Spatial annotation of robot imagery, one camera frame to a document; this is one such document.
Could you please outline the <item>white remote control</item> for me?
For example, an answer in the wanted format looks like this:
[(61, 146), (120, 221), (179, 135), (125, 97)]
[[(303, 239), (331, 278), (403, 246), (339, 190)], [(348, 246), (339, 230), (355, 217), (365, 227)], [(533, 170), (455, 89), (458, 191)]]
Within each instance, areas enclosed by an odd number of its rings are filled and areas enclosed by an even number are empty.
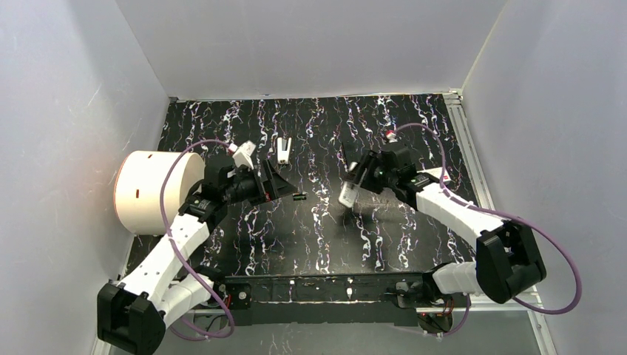
[(347, 209), (352, 209), (359, 196), (359, 186), (350, 181), (343, 181), (338, 202)]

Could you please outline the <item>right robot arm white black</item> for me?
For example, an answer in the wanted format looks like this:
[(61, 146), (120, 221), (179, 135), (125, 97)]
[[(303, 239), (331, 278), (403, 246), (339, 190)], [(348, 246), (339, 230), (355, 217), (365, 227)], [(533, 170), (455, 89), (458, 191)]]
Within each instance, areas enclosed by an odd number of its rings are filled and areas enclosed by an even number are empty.
[(442, 168), (419, 170), (407, 147), (391, 143), (348, 164), (339, 202), (352, 208), (359, 190), (389, 189), (396, 198), (436, 219), (469, 243), (475, 260), (445, 263), (422, 275), (423, 295), (484, 294), (503, 304), (546, 278), (546, 267), (530, 227), (479, 212), (471, 201), (445, 193)]

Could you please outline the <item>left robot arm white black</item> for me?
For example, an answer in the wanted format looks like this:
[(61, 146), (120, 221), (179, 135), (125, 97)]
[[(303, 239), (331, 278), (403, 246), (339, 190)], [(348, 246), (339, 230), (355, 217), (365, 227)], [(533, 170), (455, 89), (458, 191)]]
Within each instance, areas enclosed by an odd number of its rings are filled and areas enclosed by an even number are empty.
[(235, 203), (256, 206), (292, 195), (296, 187), (264, 161), (260, 168), (218, 155), (136, 151), (115, 181), (122, 225), (159, 241), (130, 273), (97, 295), (97, 336), (131, 354), (153, 354), (166, 330), (193, 307), (213, 300), (215, 278), (189, 258)]

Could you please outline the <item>white battery cover piece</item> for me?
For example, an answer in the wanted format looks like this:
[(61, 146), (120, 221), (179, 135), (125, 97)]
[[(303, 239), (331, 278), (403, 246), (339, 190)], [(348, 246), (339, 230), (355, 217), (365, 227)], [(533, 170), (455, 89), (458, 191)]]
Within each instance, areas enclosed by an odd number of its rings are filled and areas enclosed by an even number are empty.
[(291, 154), (292, 138), (277, 138), (277, 163), (288, 165)]

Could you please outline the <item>white battery box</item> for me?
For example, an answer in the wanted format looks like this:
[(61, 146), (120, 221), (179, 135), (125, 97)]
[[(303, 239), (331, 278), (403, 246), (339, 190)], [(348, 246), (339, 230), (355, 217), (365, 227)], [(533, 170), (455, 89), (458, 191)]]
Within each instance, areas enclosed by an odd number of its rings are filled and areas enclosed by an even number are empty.
[(444, 181), (444, 184), (448, 184), (451, 181), (450, 174), (444, 167), (425, 169), (424, 173), (434, 177), (437, 181), (440, 181), (440, 179), (442, 179)]

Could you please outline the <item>white cylindrical bin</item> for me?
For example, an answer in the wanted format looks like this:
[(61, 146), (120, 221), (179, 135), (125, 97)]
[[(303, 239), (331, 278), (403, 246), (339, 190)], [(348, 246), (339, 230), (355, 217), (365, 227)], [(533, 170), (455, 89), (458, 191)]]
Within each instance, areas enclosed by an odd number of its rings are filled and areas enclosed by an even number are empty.
[[(165, 233), (160, 191), (178, 152), (134, 151), (123, 161), (114, 186), (114, 208), (122, 225), (139, 235)], [(203, 178), (205, 164), (197, 153), (185, 154), (171, 172), (163, 195), (172, 221), (190, 188)]]

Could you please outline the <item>aluminium frame rail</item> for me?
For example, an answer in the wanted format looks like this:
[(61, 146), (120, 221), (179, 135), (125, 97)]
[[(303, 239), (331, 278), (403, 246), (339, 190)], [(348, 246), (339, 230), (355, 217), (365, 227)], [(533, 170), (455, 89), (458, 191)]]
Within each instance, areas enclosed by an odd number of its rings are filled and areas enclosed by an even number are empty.
[[(444, 94), (443, 99), (458, 137), (461, 154), (467, 162), (469, 177), (473, 181), (475, 195), (478, 198), (477, 202), (473, 202), (476, 210), (522, 223), (513, 218), (504, 217), (500, 212), (493, 210), (492, 198), (470, 135), (463, 99), (458, 92), (454, 91)], [(201, 269), (215, 278), (214, 290), (224, 300), (224, 305), (218, 305), (213, 300), (206, 301), (216, 304), (216, 308), (212, 309), (211, 313), (227, 317), (230, 325), (233, 326), (259, 324), (261, 319), (257, 317), (257, 312), (266, 311), (269, 315), (275, 315), (278, 314), (280, 307), (289, 307), (296, 313), (299, 313), (302, 308), (309, 309), (311, 313), (307, 315), (306, 320), (311, 323), (348, 321), (348, 315), (332, 314), (330, 307), (361, 309), (388, 302), (397, 308), (423, 315), (427, 306), (435, 305), (438, 299), (443, 299), (448, 306), (459, 302), (462, 311), (468, 314), (473, 300), (479, 300), (481, 310), (487, 309), (488, 302), (494, 302), (484, 294), (457, 293), (434, 298), (424, 296), (422, 275), (427, 271), (228, 276), (208, 268)], [(535, 286), (501, 305), (516, 302), (519, 309), (528, 311), (531, 322), (535, 326), (535, 336), (540, 352), (554, 354), (555, 345), (546, 329), (544, 319), (546, 311)], [(320, 310), (320, 314), (313, 312), (316, 309)], [(95, 354), (110, 354), (115, 349), (125, 351), (97, 338), (93, 351)]]

